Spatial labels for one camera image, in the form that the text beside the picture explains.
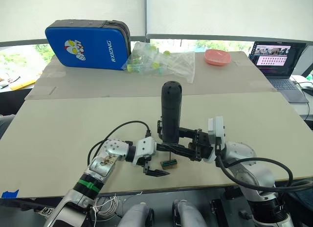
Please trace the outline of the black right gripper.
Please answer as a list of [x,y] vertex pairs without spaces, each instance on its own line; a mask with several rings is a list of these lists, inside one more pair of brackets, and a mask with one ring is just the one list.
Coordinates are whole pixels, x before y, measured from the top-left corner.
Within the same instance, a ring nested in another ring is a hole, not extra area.
[[213,147],[210,145],[208,133],[180,127],[179,137],[192,139],[192,142],[188,144],[189,149],[170,146],[171,152],[189,158],[191,161],[209,159]]

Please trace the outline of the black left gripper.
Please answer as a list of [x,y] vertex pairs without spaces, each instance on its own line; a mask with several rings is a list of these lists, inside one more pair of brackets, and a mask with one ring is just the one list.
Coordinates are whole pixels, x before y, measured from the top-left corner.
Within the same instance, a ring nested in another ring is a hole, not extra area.
[[[163,144],[163,143],[162,144],[158,143],[156,145],[156,150],[162,151],[162,152],[172,152],[172,153],[176,152],[175,148],[173,148],[170,145]],[[152,176],[152,177],[162,177],[162,176],[170,175],[169,172],[159,170],[159,169],[151,170],[149,167],[150,167],[150,158],[145,158],[144,169],[143,169],[143,172],[145,175]]]

